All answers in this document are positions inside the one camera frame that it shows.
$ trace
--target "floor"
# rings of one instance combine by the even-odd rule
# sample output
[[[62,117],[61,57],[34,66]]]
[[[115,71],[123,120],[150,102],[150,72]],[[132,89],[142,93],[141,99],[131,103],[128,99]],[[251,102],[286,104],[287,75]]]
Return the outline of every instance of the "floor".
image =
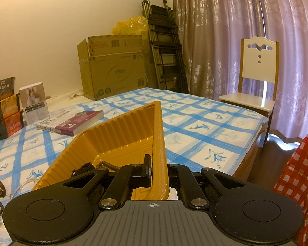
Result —
[[[258,150],[248,182],[272,189],[297,147],[296,143],[286,144],[280,138],[269,135],[267,143]]]

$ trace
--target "snack box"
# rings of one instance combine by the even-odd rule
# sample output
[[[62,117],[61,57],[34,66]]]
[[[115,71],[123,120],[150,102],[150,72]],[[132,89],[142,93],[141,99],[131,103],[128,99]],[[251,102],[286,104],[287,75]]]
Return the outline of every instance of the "snack box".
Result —
[[[0,140],[10,137],[23,128],[22,110],[0,122]]]
[[[19,112],[19,94],[14,94],[0,101],[0,122]]]
[[[0,80],[0,101],[15,94],[15,77]]]

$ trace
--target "metal pin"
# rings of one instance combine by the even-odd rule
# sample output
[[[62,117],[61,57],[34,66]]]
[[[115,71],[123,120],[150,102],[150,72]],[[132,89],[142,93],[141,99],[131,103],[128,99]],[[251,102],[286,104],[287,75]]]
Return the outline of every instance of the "metal pin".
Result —
[[[197,207],[205,206],[208,202],[205,199],[196,198],[191,200],[191,204]]]
[[[108,206],[108,207],[116,205],[116,203],[117,203],[117,201],[115,199],[111,199],[111,198],[103,199],[101,201],[101,204],[103,206]]]

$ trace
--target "orange box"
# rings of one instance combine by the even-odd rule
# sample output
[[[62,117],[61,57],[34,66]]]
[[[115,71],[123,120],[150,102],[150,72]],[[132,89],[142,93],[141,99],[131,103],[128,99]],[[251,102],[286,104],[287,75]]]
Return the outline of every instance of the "orange box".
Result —
[[[24,125],[22,111],[17,112],[10,117],[7,117],[0,122],[0,140],[10,137],[18,130],[21,130],[23,126]]]
[[[142,164],[152,157],[152,185],[133,190],[133,200],[166,200],[169,177],[159,101],[114,117],[77,135],[47,169],[33,190],[70,178],[72,170],[100,161],[114,166]]]

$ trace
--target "box flap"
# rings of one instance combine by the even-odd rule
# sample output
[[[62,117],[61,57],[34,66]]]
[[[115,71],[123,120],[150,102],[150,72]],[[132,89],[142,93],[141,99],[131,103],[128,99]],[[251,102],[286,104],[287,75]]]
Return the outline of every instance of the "box flap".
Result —
[[[77,45],[77,53],[79,55],[79,60],[83,60],[89,57],[87,39],[84,39]]]
[[[141,35],[102,35],[89,37],[90,56],[143,51]]]

